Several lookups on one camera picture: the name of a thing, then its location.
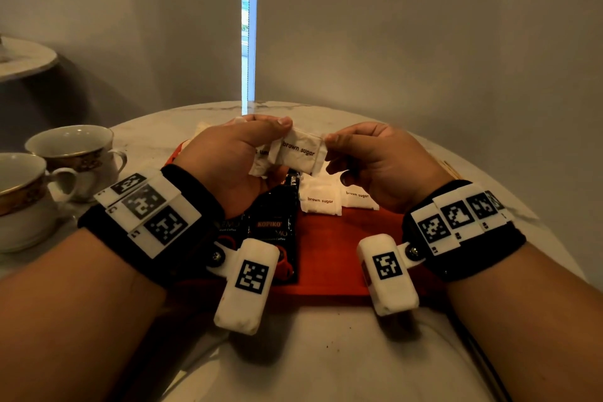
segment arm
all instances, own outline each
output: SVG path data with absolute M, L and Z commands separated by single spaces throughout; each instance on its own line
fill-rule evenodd
M 528 243 L 448 295 L 513 400 L 600 400 L 601 292 Z
M 396 213 L 452 179 L 410 134 L 385 124 L 356 124 L 326 142 L 327 171 L 343 171 L 345 185 Z M 515 401 L 600 399 L 603 295 L 534 246 L 450 283 L 448 295 Z
M 290 118 L 246 116 L 207 129 L 176 163 L 203 183 L 227 217 L 241 214 L 286 169 L 247 174 L 255 147 L 284 136 Z M 110 391 L 165 299 L 87 230 L 0 281 L 3 401 L 92 401 Z

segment wristband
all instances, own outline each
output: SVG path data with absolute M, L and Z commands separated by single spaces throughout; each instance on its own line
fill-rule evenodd
M 200 246 L 213 241 L 224 210 L 190 173 L 147 169 L 95 195 L 78 222 L 134 269 L 163 287 Z
M 403 237 L 443 281 L 462 280 L 517 251 L 525 236 L 490 191 L 453 180 L 404 216 Z

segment floral pattern on cup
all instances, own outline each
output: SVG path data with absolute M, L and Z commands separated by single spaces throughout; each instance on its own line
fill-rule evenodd
M 42 175 L 17 191 L 0 196 L 0 216 L 10 215 L 33 205 L 46 194 L 46 178 Z
M 77 172 L 90 171 L 100 167 L 102 164 L 101 156 L 105 148 L 81 154 L 79 156 L 66 156 L 63 158 L 46 158 L 48 171 L 54 171 L 61 167 L 68 167 Z

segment cup handle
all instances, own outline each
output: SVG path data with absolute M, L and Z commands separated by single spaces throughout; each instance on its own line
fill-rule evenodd
M 65 193 L 60 200 L 57 200 L 57 202 L 64 203 L 64 202 L 70 201 L 71 198 L 73 197 L 73 195 L 75 194 L 75 192 L 77 191 L 78 183 L 79 183 L 79 181 L 78 181 L 79 174 L 74 169 L 70 169 L 68 167 L 61 167 L 60 169 L 53 170 L 52 173 L 48 174 L 49 180 L 56 181 L 57 174 L 59 174 L 59 173 L 70 173 L 75 177 L 75 181 L 73 182 L 73 188 L 71 189 L 71 191 L 68 193 Z
M 128 163 L 128 156 L 119 150 L 109 150 L 109 153 L 117 154 L 121 158 L 121 167 L 117 170 L 117 173 L 120 173 L 124 169 L 125 164 Z

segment person's left hand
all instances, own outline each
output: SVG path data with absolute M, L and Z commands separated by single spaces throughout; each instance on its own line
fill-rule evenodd
M 227 218 L 243 213 L 260 194 L 282 183 L 288 168 L 268 172 L 267 179 L 249 175 L 256 147 L 284 137 L 291 130 L 290 117 L 243 116 L 205 129 L 174 160 L 197 178 L 222 205 Z

